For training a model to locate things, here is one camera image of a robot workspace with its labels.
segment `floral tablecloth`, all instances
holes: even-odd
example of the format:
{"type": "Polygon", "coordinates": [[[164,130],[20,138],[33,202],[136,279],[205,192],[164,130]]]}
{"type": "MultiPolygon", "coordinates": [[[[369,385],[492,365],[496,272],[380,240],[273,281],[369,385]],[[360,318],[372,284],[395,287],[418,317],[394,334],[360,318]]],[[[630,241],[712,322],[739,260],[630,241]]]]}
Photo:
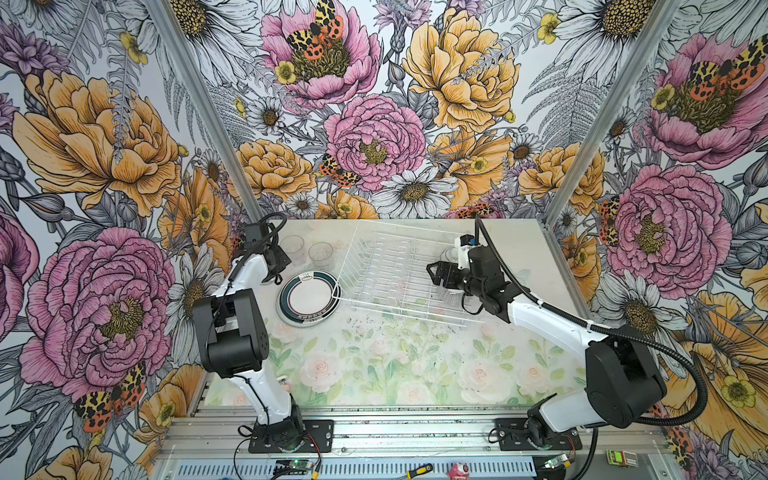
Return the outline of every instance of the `floral tablecloth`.
{"type": "MultiPolygon", "coordinates": [[[[284,235],[307,243],[329,241],[338,273],[354,221],[289,222],[284,235]]],[[[487,220],[490,234],[518,278],[548,301],[574,311],[573,303],[535,220],[487,220]]],[[[471,220],[408,223],[457,232],[471,220]]],[[[285,276],[305,270],[290,266],[285,276]]],[[[303,406],[531,405],[553,392],[583,388],[584,369],[554,343],[494,316],[466,327],[399,319],[342,303],[324,323],[308,329],[286,325],[276,314],[278,286],[257,300],[270,333],[268,362],[286,376],[303,406]]],[[[240,390],[214,378],[206,406],[246,405],[240,390]]]]}

